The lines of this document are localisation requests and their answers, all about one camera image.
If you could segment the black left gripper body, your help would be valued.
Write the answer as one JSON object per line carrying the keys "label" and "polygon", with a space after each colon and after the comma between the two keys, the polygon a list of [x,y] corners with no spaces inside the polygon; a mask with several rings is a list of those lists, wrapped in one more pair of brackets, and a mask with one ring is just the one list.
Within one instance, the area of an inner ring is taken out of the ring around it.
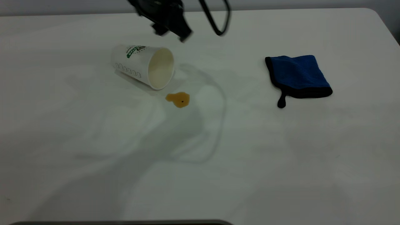
{"label": "black left gripper body", "polygon": [[140,17],[156,24],[172,26],[184,24],[184,5],[181,0],[128,0]]}

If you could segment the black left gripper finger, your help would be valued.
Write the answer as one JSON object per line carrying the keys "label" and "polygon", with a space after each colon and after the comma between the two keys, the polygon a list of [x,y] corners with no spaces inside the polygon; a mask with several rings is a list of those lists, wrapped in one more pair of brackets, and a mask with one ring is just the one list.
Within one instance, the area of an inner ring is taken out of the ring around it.
{"label": "black left gripper finger", "polygon": [[192,30],[185,19],[172,20],[170,23],[170,31],[178,36],[181,43],[185,43],[192,34]]}
{"label": "black left gripper finger", "polygon": [[162,23],[153,23],[154,33],[158,36],[164,36],[169,32],[169,29]]}

